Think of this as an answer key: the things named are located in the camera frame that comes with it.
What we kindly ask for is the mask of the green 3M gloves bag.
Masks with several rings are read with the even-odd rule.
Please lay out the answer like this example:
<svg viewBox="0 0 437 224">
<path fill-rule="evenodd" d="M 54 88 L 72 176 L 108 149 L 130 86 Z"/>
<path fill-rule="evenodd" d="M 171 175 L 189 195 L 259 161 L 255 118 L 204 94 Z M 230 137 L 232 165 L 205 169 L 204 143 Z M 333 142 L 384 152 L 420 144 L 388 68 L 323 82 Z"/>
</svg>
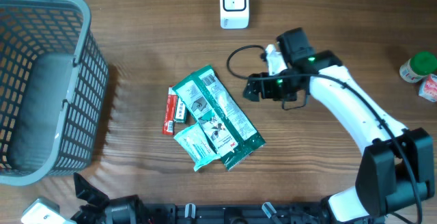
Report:
<svg viewBox="0 0 437 224">
<path fill-rule="evenodd" d="M 173 86 L 200 125 L 212 149 L 230 171 L 266 143 L 220 82 L 212 66 L 203 67 Z"/>
</svg>

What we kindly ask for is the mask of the green white small box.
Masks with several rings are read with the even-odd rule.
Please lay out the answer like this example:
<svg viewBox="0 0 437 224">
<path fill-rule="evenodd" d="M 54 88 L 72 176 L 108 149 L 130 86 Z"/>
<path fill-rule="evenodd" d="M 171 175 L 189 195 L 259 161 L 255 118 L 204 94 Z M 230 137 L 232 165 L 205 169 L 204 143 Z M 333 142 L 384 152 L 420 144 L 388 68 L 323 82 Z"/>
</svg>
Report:
<svg viewBox="0 0 437 224">
<path fill-rule="evenodd" d="M 187 119 L 187 114 L 188 114 L 188 111 L 187 111 L 186 105 L 182 102 L 181 98 L 178 98 L 176 108 L 175 108 L 175 114 L 173 116 L 174 121 L 176 123 L 185 124 L 186 119 Z"/>
</svg>

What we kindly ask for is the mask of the light green wet wipes pack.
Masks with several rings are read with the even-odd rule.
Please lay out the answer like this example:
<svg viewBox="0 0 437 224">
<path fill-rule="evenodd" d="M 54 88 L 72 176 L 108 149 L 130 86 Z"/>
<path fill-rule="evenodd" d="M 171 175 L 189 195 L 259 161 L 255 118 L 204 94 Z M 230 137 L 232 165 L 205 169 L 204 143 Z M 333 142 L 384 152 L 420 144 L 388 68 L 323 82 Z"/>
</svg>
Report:
<svg viewBox="0 0 437 224">
<path fill-rule="evenodd" d="M 198 123 L 180 131 L 174 136 L 174 139 L 192 158 L 195 163 L 194 171 L 198 171 L 203 166 L 221 157 L 209 144 L 208 138 Z"/>
</svg>

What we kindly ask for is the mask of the small red packet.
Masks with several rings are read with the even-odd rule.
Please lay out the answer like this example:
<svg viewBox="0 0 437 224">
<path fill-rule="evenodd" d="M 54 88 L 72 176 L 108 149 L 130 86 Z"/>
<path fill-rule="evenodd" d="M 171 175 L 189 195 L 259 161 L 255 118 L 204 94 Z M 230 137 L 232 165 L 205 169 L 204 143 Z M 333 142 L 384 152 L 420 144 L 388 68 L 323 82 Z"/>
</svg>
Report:
<svg viewBox="0 0 437 224">
<path fill-rule="evenodd" d="M 178 95 L 173 91 L 173 86 L 170 85 L 167 94 L 167 103 L 165 111 L 165 120 L 162 133 L 164 135 L 174 135 L 174 115 L 177 107 Z"/>
</svg>

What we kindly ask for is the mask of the green lid jar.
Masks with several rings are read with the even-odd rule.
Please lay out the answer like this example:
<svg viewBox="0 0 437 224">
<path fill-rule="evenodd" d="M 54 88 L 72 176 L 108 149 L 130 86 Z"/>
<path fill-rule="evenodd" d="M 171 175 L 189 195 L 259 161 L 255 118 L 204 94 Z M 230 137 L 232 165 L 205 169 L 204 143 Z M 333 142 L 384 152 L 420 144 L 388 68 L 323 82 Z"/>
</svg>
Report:
<svg viewBox="0 0 437 224">
<path fill-rule="evenodd" d="M 436 57 L 427 51 L 417 53 L 399 69 L 400 77 L 408 83 L 417 83 L 436 71 Z"/>
</svg>

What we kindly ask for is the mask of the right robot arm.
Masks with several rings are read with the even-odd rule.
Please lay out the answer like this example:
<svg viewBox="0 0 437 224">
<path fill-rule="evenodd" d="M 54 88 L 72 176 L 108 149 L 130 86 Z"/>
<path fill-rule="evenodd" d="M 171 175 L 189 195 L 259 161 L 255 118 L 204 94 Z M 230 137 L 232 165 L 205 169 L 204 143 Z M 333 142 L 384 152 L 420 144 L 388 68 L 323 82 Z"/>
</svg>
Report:
<svg viewBox="0 0 437 224">
<path fill-rule="evenodd" d="M 381 109 L 331 51 L 315 52 L 301 28 L 262 50 L 267 70 L 248 78 L 244 97 L 293 102 L 304 92 L 322 103 L 361 152 L 352 187 L 322 204 L 323 223 L 375 221 L 435 195 L 434 150 L 422 128 L 411 130 Z"/>
</svg>

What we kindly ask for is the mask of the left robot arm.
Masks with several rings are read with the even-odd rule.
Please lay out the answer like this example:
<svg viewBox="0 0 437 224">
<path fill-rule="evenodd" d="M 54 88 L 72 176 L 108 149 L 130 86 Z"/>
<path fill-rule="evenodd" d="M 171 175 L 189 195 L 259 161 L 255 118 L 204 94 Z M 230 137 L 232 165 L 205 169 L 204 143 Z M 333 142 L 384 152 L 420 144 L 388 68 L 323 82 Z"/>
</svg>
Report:
<svg viewBox="0 0 437 224">
<path fill-rule="evenodd" d="M 76 197 L 87 203 L 70 218 L 77 224 L 153 224 L 149 210 L 138 195 L 117 199 L 92 186 L 79 173 L 73 174 Z"/>
</svg>

